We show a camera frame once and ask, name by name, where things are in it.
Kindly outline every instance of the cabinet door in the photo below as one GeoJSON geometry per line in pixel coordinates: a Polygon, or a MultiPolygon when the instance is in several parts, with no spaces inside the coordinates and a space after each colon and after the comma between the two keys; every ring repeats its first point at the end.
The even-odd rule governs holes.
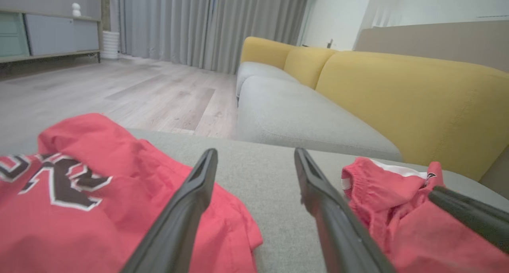
{"type": "Polygon", "coordinates": [[[26,14],[25,21],[33,56],[76,52],[73,19],[26,14]]]}
{"type": "Polygon", "coordinates": [[[0,12],[0,62],[29,56],[22,18],[20,13],[0,12]]]}
{"type": "Polygon", "coordinates": [[[76,37],[76,50],[99,49],[99,37],[96,21],[74,19],[74,33],[76,37]]]}

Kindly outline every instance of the black object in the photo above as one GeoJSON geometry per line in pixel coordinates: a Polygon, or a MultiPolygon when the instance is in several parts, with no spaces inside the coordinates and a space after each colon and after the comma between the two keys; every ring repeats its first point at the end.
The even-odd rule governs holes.
{"type": "Polygon", "coordinates": [[[122,273],[187,273],[196,230],[212,197],[218,151],[205,151],[122,269],[122,273]]]}
{"type": "Polygon", "coordinates": [[[428,198],[489,243],[509,254],[509,213],[442,186],[435,186],[428,198]]]}
{"type": "Polygon", "coordinates": [[[316,219],[327,271],[395,273],[389,259],[305,149],[295,149],[295,167],[301,202],[316,219]]]}

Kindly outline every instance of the green cabinet drawer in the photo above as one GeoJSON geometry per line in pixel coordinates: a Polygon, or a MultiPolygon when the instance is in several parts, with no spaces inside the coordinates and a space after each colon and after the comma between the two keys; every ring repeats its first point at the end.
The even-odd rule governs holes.
{"type": "Polygon", "coordinates": [[[0,12],[0,61],[27,56],[29,48],[22,14],[0,12]]]}

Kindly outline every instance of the sofa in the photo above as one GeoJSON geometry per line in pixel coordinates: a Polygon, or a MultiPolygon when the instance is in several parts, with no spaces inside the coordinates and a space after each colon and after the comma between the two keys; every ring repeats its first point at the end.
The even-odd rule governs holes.
{"type": "MultiPolygon", "coordinates": [[[[264,242],[254,252],[259,273],[326,272],[315,220],[300,203],[293,148],[165,132],[130,129],[173,159],[194,166],[209,148],[218,150],[216,182],[238,197],[258,224],[264,242]]],[[[3,147],[0,154],[35,153],[37,137],[3,147]]],[[[340,194],[341,171],[355,156],[309,151],[340,194]]],[[[425,172],[427,167],[379,160],[425,172]]],[[[445,185],[509,211],[509,200],[466,177],[443,172],[445,185]]]]}
{"type": "Polygon", "coordinates": [[[509,74],[248,37],[236,139],[444,169],[479,181],[509,144],[509,74]]]}

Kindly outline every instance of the yellow cushion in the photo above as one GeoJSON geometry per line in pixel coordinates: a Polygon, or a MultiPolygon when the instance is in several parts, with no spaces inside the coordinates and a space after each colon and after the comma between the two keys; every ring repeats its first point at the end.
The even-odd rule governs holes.
{"type": "Polygon", "coordinates": [[[264,38],[248,37],[242,47],[240,63],[252,61],[283,69],[288,52],[294,48],[294,45],[278,43],[264,38]]]}
{"type": "Polygon", "coordinates": [[[336,52],[327,48],[295,47],[288,54],[284,70],[300,83],[314,89],[323,66],[336,52]]]}
{"type": "Polygon", "coordinates": [[[337,52],[316,91],[392,141],[405,162],[478,181],[509,144],[509,74],[428,58],[337,52]]]}

